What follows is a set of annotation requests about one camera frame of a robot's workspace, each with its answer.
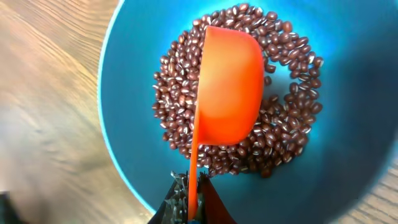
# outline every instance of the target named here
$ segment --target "orange measuring cup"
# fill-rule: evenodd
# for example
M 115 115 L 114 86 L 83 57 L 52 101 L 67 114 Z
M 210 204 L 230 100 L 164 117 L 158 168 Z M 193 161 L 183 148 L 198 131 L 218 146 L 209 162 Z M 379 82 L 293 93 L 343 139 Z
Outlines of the orange measuring cup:
M 208 26 L 200 65 L 188 185 L 188 220 L 197 210 L 199 144 L 243 140 L 258 116 L 264 88 L 262 50 L 244 32 Z

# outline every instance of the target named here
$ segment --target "teal bowl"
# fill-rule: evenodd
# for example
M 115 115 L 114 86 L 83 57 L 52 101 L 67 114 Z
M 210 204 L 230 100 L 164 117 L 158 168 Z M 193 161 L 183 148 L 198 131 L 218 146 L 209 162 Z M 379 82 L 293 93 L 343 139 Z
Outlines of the teal bowl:
M 151 106 L 159 58 L 171 41 L 205 13 L 235 1 L 120 2 L 99 62 L 98 107 L 111 158 L 121 177 L 152 213 L 188 161 L 162 141 Z M 269 179 L 212 179 L 238 223 L 325 223 L 352 207 L 386 170 L 398 125 L 398 10 L 395 1 L 250 1 L 290 20 L 325 59 L 324 105 L 302 156 Z M 278 67 L 275 88 L 288 91 Z

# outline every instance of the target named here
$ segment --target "pile of beans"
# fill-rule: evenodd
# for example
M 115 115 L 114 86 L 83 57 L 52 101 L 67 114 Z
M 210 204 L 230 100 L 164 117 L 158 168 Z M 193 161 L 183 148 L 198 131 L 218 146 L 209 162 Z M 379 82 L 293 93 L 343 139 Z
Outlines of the pile of beans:
M 287 65 L 296 82 L 289 86 L 290 93 L 279 103 L 279 96 L 262 100 L 258 119 L 247 138 L 233 146 L 207 146 L 198 148 L 198 167 L 207 167 L 211 176 L 217 174 L 260 172 L 270 177 L 273 168 L 290 162 L 303 153 L 307 135 L 315 122 L 315 114 L 322 110 L 317 88 L 321 87 L 320 67 L 323 59 L 317 57 L 308 45 L 307 37 L 293 32 L 289 21 L 278 19 L 275 12 L 264 14 L 260 7 L 240 4 L 206 14 L 195 19 L 190 30 L 183 31 L 171 43 L 167 55 L 160 58 L 156 102 L 152 108 L 165 129 L 164 141 L 170 148 L 190 158 L 195 104 L 199 84 L 200 62 L 206 28 L 216 26 L 239 30 L 254 37 L 263 49 L 264 69 L 275 72 L 279 62 Z M 264 77 L 265 86 L 272 83 Z

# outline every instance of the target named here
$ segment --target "wood grain surface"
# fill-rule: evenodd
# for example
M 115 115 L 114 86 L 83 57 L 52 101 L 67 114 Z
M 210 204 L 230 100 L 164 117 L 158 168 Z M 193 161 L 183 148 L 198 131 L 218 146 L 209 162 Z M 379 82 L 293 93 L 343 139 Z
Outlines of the wood grain surface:
M 118 0 L 0 0 L 0 191 L 30 223 L 146 223 L 104 146 L 97 66 Z M 340 223 L 398 223 L 398 161 Z

